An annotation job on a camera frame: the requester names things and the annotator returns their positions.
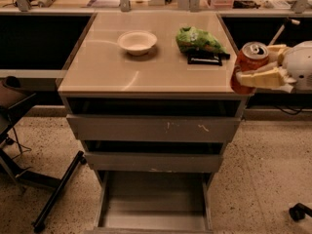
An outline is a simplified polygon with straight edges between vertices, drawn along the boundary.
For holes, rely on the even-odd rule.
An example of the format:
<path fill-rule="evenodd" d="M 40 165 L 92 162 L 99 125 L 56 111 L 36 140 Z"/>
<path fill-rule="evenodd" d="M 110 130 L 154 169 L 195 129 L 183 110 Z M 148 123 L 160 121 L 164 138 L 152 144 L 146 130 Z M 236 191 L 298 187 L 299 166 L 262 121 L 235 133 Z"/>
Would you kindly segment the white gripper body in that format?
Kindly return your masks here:
<path fill-rule="evenodd" d="M 312 90 L 312 41 L 304 41 L 285 52 L 283 67 L 296 80 L 300 91 Z"/>

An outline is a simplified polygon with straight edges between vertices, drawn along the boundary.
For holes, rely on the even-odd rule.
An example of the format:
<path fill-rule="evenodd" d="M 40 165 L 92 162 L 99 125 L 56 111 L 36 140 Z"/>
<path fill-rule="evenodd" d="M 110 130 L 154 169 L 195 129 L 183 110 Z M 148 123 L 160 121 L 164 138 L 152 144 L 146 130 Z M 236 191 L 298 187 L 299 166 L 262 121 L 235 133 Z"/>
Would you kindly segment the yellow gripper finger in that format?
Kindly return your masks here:
<path fill-rule="evenodd" d="M 286 52 L 290 49 L 286 44 L 269 45 L 268 50 L 268 62 L 277 62 L 279 65 L 282 64 Z"/>
<path fill-rule="evenodd" d="M 257 89 L 282 90 L 290 93 L 296 84 L 287 69 L 270 62 L 257 70 L 238 71 L 235 74 L 241 86 Z"/>

